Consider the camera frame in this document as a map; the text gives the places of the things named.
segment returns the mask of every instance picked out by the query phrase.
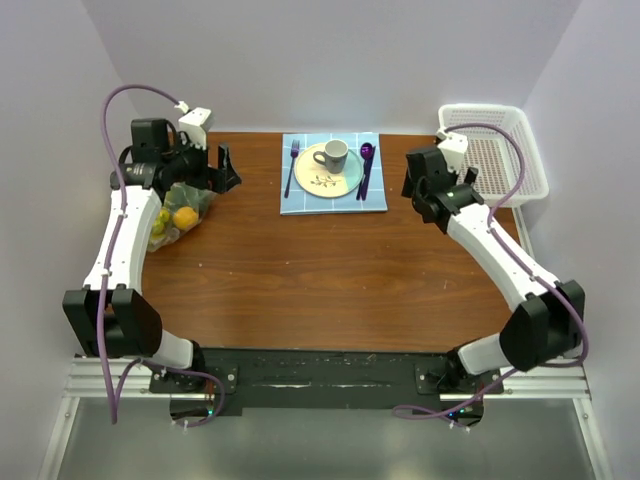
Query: black mounting plate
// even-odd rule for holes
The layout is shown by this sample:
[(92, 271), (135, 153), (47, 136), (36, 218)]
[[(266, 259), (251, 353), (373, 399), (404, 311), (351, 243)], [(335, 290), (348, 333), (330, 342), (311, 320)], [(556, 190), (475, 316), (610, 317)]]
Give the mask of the black mounting plate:
[[(202, 351), (207, 370), (225, 384), (227, 396), (220, 415), (241, 415), (244, 408), (391, 409), (398, 404), (441, 410), (440, 394), (473, 394), (480, 383), (490, 383), (492, 374), (498, 373), (488, 372), (447, 390), (440, 382), (445, 356), (439, 353)], [(162, 380), (152, 380), (149, 390), (183, 393), (172, 381)], [(189, 400), (189, 409), (195, 410), (193, 402), (204, 401), (204, 397)], [(172, 415), (184, 405), (185, 400), (172, 400)]]

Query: white basket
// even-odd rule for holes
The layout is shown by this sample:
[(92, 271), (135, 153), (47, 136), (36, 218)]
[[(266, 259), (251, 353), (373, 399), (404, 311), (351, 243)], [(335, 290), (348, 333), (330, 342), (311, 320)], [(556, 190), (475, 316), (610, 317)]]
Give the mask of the white basket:
[[(502, 128), (515, 139), (524, 153), (525, 177), (518, 192), (504, 207), (519, 207), (529, 200), (544, 198), (549, 194), (536, 140), (522, 110), (504, 105), (455, 103), (440, 107), (438, 119), (441, 127), (471, 122), (489, 123)], [(487, 205), (493, 206), (509, 192), (518, 178), (520, 168), (516, 152), (507, 146), (502, 135), (485, 128), (466, 128), (458, 133), (469, 139), (463, 173), (466, 167), (480, 170), (475, 188)]]

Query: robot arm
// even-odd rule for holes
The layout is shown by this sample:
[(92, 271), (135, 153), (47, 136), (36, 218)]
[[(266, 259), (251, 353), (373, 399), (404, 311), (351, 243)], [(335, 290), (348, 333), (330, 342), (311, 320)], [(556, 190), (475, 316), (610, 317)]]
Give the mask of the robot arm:
[[(189, 110), (179, 131), (164, 119), (138, 119), (131, 123), (132, 163), (120, 170), (125, 180), (127, 206), (121, 210), (121, 191), (115, 172), (111, 175), (111, 209), (97, 259), (81, 290), (65, 293), (63, 309), (85, 353), (98, 355), (96, 315), (102, 279), (108, 275), (105, 310), (105, 343), (110, 357), (146, 357), (156, 364), (178, 369), (201, 370), (199, 346), (163, 330), (160, 315), (142, 297), (142, 266), (153, 222), (165, 194), (176, 182), (222, 194), (241, 183), (231, 164), (229, 149), (218, 146), (218, 165), (208, 164), (207, 131), (213, 117), (202, 108)], [(173, 130), (171, 144), (168, 129)], [(102, 264), (119, 217), (117, 241), (111, 267)]]
[[(477, 170), (470, 168), (457, 184), (467, 139), (439, 132), (437, 147), (407, 154), (403, 196), (410, 197), (425, 223), (435, 223), (457, 241), (487, 272), (505, 297), (511, 318), (500, 333), (459, 346), (447, 354), (448, 382), (456, 385), (469, 375), (513, 366), (528, 371), (574, 349), (579, 331), (560, 302), (538, 281), (556, 289), (582, 317), (584, 291), (574, 281), (561, 283), (538, 265), (493, 220), (490, 209), (473, 189)], [(504, 248), (504, 243), (511, 255)]]

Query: white wall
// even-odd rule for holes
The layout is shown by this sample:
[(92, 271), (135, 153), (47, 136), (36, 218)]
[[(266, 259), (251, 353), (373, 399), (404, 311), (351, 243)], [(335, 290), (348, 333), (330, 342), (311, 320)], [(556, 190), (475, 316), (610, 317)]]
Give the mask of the white wall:
[(535, 252), (587, 293), (586, 368), (617, 477), (640, 472), (640, 4), (584, 0), (525, 110), (551, 194), (525, 211)]
[[(121, 81), (79, 0), (11, 2), (0, 15), (0, 478), (38, 475), (70, 359), (62, 312), (108, 213), (99, 133)], [(110, 118), (124, 145), (127, 97)]]
[(523, 105), (580, 3), (83, 1), (123, 80), (210, 105), (216, 129), (404, 133), (444, 103)]

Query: white mug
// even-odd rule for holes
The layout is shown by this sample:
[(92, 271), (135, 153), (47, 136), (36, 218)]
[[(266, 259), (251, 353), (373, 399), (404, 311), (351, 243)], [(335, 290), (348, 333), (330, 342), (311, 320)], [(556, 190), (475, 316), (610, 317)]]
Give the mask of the white mug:
[(329, 140), (324, 146), (324, 152), (314, 152), (313, 159), (323, 165), (329, 173), (340, 173), (347, 161), (347, 155), (349, 145), (342, 140)]

